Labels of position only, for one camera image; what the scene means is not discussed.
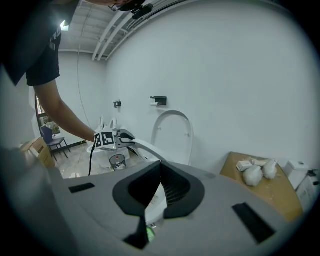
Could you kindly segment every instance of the trash bin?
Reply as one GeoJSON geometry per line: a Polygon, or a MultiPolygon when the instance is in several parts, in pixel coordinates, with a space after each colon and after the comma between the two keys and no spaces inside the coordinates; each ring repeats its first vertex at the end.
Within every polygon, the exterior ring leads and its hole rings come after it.
{"type": "Polygon", "coordinates": [[[110,164],[112,165],[115,171],[123,170],[127,168],[126,158],[122,154],[116,154],[110,158],[110,164]]]}

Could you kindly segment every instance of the tile floor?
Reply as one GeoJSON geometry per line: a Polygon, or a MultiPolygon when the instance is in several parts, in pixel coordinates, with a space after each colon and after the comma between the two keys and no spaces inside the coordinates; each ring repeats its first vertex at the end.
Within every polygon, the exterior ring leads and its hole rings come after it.
{"type": "MultiPolygon", "coordinates": [[[[55,167],[60,170],[64,179],[75,178],[77,173],[81,177],[88,176],[90,154],[87,153],[87,148],[88,144],[84,143],[82,145],[70,148],[71,152],[65,150],[68,158],[66,158],[63,152],[61,152],[61,155],[59,153],[55,153],[55,157],[57,159],[55,162],[55,167]]],[[[143,160],[130,152],[130,159],[126,160],[127,168],[137,166],[141,163],[143,163],[143,160]]],[[[110,168],[100,167],[95,157],[92,157],[91,175],[99,175],[110,172],[110,168]]]]}

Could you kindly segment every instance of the chair backrest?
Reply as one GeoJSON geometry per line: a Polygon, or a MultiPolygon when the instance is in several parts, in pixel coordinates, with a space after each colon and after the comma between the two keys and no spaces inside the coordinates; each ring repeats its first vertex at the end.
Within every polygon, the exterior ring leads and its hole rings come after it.
{"type": "Polygon", "coordinates": [[[46,127],[45,125],[42,126],[40,129],[41,129],[42,136],[43,136],[45,143],[48,144],[48,143],[52,142],[53,141],[52,134],[54,132],[50,128],[46,127]]]}

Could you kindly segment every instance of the black t-shirt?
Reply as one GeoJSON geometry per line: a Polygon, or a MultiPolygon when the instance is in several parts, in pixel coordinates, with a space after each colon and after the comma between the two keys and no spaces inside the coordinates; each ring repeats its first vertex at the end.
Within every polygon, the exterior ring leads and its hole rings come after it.
{"type": "Polygon", "coordinates": [[[54,4],[52,0],[31,3],[19,1],[18,11],[23,15],[15,16],[17,25],[4,28],[7,39],[3,63],[15,85],[25,73],[29,86],[43,85],[59,77],[60,24],[71,23],[79,0],[67,4],[54,4]]]}

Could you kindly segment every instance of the green object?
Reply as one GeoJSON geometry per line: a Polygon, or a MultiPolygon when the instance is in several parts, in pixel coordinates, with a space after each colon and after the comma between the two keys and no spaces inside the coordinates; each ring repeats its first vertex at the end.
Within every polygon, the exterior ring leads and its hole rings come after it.
{"type": "Polygon", "coordinates": [[[156,237],[155,232],[150,227],[146,228],[146,234],[148,235],[149,242],[152,242],[156,237]]]}

